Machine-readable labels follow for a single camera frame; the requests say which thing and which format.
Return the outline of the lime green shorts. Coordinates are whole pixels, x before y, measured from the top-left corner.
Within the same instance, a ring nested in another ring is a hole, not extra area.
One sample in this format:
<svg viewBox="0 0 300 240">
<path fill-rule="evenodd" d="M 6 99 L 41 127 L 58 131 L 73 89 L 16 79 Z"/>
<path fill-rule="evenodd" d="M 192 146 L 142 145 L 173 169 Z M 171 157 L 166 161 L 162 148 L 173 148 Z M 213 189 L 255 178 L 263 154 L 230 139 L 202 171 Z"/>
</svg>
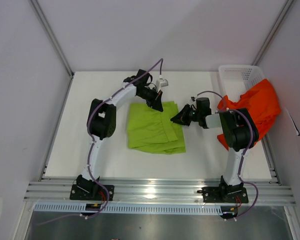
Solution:
<svg viewBox="0 0 300 240">
<path fill-rule="evenodd" d="M 144 103 L 131 103 L 127 119 L 127 146 L 129 149 L 150 154 L 183 154 L 186 143 L 183 129 L 171 118 L 178 112 L 174 101 L 162 103 L 157 111 Z"/>
</svg>

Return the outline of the orange shorts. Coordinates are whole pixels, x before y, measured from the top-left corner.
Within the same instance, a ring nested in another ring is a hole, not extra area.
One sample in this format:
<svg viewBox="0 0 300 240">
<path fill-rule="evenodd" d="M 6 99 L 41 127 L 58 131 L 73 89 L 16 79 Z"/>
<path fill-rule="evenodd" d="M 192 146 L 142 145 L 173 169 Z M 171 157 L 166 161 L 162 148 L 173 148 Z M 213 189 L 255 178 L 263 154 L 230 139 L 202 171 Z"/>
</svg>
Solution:
<svg viewBox="0 0 300 240">
<path fill-rule="evenodd" d="M 217 109 L 222 110 L 224 105 L 229 109 L 246 108 L 258 130 L 259 140 L 271 129 L 281 113 L 275 89 L 266 78 L 242 94 L 237 102 L 229 100 L 225 95 Z"/>
</svg>

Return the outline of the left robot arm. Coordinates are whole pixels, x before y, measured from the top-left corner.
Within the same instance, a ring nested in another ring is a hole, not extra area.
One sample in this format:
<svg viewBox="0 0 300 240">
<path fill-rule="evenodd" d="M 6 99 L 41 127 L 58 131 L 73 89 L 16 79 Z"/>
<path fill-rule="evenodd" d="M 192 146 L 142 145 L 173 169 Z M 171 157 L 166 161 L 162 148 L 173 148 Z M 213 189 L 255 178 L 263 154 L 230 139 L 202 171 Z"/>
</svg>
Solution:
<svg viewBox="0 0 300 240">
<path fill-rule="evenodd" d="M 71 200 L 81 201 L 111 201 L 114 187 L 100 183 L 102 147 L 114 134 L 117 122 L 117 110 L 135 96 L 145 100 L 146 105 L 156 111 L 162 112 L 162 88 L 169 85 L 162 75 L 156 83 L 153 76 L 140 69 L 136 75 L 127 77 L 121 87 L 105 100 L 94 99 L 91 102 L 87 132 L 92 138 L 88 152 L 87 164 L 74 181 Z"/>
</svg>

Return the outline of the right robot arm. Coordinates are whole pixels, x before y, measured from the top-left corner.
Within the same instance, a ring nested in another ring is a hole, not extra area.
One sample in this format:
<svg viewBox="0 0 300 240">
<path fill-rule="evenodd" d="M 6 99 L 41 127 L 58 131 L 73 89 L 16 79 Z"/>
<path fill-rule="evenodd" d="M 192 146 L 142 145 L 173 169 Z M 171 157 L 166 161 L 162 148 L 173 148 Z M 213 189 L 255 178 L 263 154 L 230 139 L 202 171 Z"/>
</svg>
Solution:
<svg viewBox="0 0 300 240">
<path fill-rule="evenodd" d="M 202 194 L 205 203 L 235 203 L 240 200 L 246 204 L 249 200 L 242 172 L 247 153 L 259 140 L 258 129 L 249 111 L 240 108 L 213 114 L 210 100 L 199 97 L 195 100 L 195 107 L 186 104 L 170 120 L 182 126 L 196 122 L 203 129 L 222 128 L 228 146 L 225 172 L 218 186 L 206 186 L 197 192 Z"/>
</svg>

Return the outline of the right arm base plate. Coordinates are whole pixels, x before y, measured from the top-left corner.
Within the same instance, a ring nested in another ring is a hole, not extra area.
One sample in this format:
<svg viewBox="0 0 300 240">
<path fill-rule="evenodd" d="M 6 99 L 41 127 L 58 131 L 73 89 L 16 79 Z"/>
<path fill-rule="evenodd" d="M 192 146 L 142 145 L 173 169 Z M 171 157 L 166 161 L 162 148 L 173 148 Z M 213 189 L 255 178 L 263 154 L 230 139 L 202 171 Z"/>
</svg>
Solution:
<svg viewBox="0 0 300 240">
<path fill-rule="evenodd" d="M 206 186 L 202 187 L 196 192 L 202 195 L 204 203 L 235 204 L 237 200 L 240 200 L 243 204 L 247 204 L 249 202 L 247 190 L 245 187 L 239 191 L 226 193 L 221 191 L 219 187 Z"/>
</svg>

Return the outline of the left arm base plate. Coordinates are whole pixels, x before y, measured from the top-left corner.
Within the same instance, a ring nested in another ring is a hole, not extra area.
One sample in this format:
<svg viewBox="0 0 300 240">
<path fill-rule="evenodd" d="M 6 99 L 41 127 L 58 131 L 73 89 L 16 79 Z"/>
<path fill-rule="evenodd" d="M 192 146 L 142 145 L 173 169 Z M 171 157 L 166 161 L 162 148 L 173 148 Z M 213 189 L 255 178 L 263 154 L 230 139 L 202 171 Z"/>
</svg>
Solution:
<svg viewBox="0 0 300 240">
<path fill-rule="evenodd" d="M 85 190 L 74 184 L 70 191 L 70 200 L 78 201 L 106 201 L 108 199 L 106 191 L 99 185 L 95 189 Z"/>
</svg>

